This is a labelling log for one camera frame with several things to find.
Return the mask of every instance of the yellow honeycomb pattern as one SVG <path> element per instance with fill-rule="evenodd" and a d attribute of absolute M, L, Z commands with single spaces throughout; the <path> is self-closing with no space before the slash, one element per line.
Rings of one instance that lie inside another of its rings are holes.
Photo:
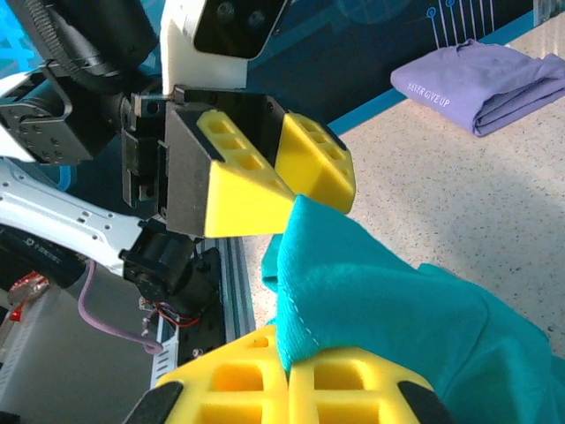
<path fill-rule="evenodd" d="M 417 424 L 397 384 L 432 389 L 419 375 L 357 348 L 297 363 L 287 382 L 275 326 L 189 362 L 157 386 L 168 382 L 184 389 L 167 424 Z"/>
<path fill-rule="evenodd" d="M 203 113 L 197 126 L 225 161 L 210 165 L 204 236 L 284 232 L 296 195 L 265 157 L 224 112 Z"/>
<path fill-rule="evenodd" d="M 337 141 L 309 117 L 287 113 L 275 171 L 294 193 L 348 214 L 356 193 L 353 160 Z"/>

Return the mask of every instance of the blue wall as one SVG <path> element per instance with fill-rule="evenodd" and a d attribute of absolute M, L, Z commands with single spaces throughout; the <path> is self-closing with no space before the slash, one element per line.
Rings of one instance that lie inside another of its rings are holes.
<path fill-rule="evenodd" d="M 157 29 L 164 0 L 143 3 Z M 295 0 L 280 33 L 250 63 L 249 88 L 321 112 L 327 121 L 340 118 L 341 132 L 363 115 L 350 121 L 348 112 L 373 102 L 377 113 L 402 98 L 389 91 L 396 67 L 465 38 L 508 42 L 498 30 L 531 7 L 531 0 Z M 522 18 L 516 36 L 530 21 Z M 0 0 L 0 78 L 40 62 Z"/>

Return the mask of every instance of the teal towel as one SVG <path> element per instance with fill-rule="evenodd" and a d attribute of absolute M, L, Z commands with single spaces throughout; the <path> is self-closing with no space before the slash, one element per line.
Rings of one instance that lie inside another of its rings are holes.
<path fill-rule="evenodd" d="M 565 361 L 540 329 L 475 284 L 412 268 L 331 208 L 298 197 L 262 275 L 287 370 L 357 346 L 425 377 L 459 424 L 565 421 Z"/>

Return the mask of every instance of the speckled countertop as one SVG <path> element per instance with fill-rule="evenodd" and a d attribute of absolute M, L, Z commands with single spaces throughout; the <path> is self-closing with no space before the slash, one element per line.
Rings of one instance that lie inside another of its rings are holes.
<path fill-rule="evenodd" d="M 565 14 L 510 47 L 565 56 Z M 407 100 L 342 139 L 358 180 L 353 219 L 407 262 L 495 293 L 565 356 L 565 98 L 485 138 Z M 245 240 L 258 326 L 275 314 L 260 281 L 269 240 Z"/>

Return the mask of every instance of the purple cable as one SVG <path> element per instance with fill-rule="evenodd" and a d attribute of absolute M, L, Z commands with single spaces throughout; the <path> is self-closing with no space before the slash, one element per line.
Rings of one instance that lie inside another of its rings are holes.
<path fill-rule="evenodd" d="M 94 273 L 96 271 L 96 262 L 89 260 L 88 261 L 88 274 L 87 280 L 85 281 L 85 285 L 82 288 L 82 291 L 79 295 L 79 314 L 85 322 L 93 326 L 95 329 L 99 329 L 104 333 L 110 334 L 112 336 L 124 338 L 126 340 L 130 340 L 131 342 L 141 343 L 144 345 L 145 352 L 149 353 L 150 355 L 156 355 L 162 352 L 162 344 L 143 336 L 138 336 L 135 333 L 130 331 L 126 331 L 123 329 L 117 329 L 108 325 L 100 320 L 94 318 L 90 313 L 87 311 L 87 307 L 85 306 L 87 302 L 87 294 L 92 286 L 94 281 Z"/>

